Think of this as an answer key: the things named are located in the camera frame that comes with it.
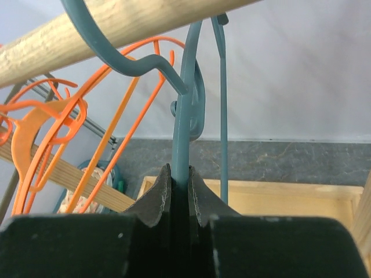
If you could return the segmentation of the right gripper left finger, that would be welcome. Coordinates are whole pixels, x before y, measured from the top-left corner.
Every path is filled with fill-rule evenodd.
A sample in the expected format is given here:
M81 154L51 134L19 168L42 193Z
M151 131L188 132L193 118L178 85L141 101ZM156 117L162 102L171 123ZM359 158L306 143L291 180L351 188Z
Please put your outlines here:
M170 167L121 214L13 217L1 229L2 277L169 277Z

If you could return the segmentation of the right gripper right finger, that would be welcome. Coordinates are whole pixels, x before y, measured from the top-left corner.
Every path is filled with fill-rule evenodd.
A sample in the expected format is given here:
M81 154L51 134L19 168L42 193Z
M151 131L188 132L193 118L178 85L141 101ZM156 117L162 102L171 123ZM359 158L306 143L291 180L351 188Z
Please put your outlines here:
M243 216L189 169L188 199L198 235L189 277L367 277L345 226L327 217Z

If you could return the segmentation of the orange hanger of white skirt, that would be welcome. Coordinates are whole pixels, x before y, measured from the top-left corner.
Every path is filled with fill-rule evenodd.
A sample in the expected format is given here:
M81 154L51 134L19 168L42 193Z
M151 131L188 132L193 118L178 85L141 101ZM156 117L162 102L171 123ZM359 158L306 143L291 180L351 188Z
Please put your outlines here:
M74 82L55 79L67 88L77 87ZM43 80L36 81L30 86L31 89L43 83L52 83L51 79L41 83ZM24 207L28 194L36 193L44 187L67 144L87 117L88 105L82 93L72 96L66 89L66 96L62 97L57 90L53 100L43 103L21 100L21 96L28 91L24 86L9 104L1 105L1 117L6 115L11 122L22 122L16 123L20 130L14 134L13 146L10 146L11 157L22 182L12 215L26 213Z

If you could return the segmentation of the orange hanger of floral skirt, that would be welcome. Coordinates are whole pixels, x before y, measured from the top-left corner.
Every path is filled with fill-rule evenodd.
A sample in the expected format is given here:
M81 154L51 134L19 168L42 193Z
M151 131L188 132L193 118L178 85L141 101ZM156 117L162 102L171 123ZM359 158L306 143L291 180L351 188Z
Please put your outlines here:
M185 47L184 42L168 36L156 36L147 38L140 42L135 42L125 48L120 49L121 54L133 56L134 58L143 58L148 54L161 55L160 45L163 47L163 57L174 65L174 61L180 61L180 50L175 54L175 46ZM161 73L148 73L147 77L130 78L128 76L119 76L109 66L98 61L98 58L90 58L83 62L70 66L69 77L77 81L80 88L88 87L84 99L88 102L88 117L94 120L106 131L111 130L111 122L114 129L111 133L114 137L120 139L120 143L115 147L116 153L112 159L109 159L107 169L112 170L118 163L119 158L124 153L130 139L134 135L140 122L155 100L161 87L166 83L165 77ZM108 170L104 171L102 177L108 181ZM109 204L114 211L124 211L133 204L133 200L117 190L108 188L108 184L94 181L95 186L87 202L98 202L100 204Z

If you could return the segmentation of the blue-grey hanger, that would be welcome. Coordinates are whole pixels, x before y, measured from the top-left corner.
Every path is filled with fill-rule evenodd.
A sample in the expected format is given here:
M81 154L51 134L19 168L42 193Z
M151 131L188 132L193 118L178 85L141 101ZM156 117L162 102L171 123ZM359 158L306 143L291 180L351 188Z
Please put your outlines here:
M103 255L88 257L73 271L85 277L217 277L213 228L221 216L234 211L227 204L227 182L217 196L190 166L190 142L201 136L205 123L205 85L196 58L202 22L191 23L181 70L176 72L161 56L131 62L120 55L84 1L64 1L63 7L83 40L116 72L140 77L158 69L178 94L172 107L171 163L124 213L83 217L88 237L98 241Z

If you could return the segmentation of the orange hanger of denim skirt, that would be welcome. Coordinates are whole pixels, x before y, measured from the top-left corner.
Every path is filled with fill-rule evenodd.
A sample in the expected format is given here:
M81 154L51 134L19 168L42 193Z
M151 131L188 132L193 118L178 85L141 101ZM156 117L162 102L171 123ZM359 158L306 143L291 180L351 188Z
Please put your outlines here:
M66 87L76 87L77 84L63 79L47 78L52 92L57 95L54 101L41 103L34 100L19 101L18 99L28 90L36 86L32 83L17 93L10 103L1 106L2 112L9 112L25 107L32 107L32 110L21 120L8 118L8 124L14 123L16 128L9 127L1 139L11 142L11 154L13 163L19 174L19 186L14 200L12 215L28 214L31 210L37 192L41 191L54 169L60 164L60 157L68 143L77 134L84 124L88 114L88 104L84 97L97 86L112 69L105 65L101 67L89 80L72 96L66 94L65 98L59 95L54 83L62 83ZM124 97L96 149L90 163L83 172L78 182L72 183L72 196L69 197L65 213L85 213L90 209L92 203L98 203L96 199L101 188L105 187L105 181L110 171L115 166L119 156L125 150L132 135L134 135L139 124L143 120L150 105L165 83L165 77L159 76L159 82L149 100L140 112L140 115L129 130L117 153L113 156L102 176L94 185L91 193L86 193L85 188L91 183L92 173L103 154L103 151L118 124L136 86L138 77L134 77L124 94Z

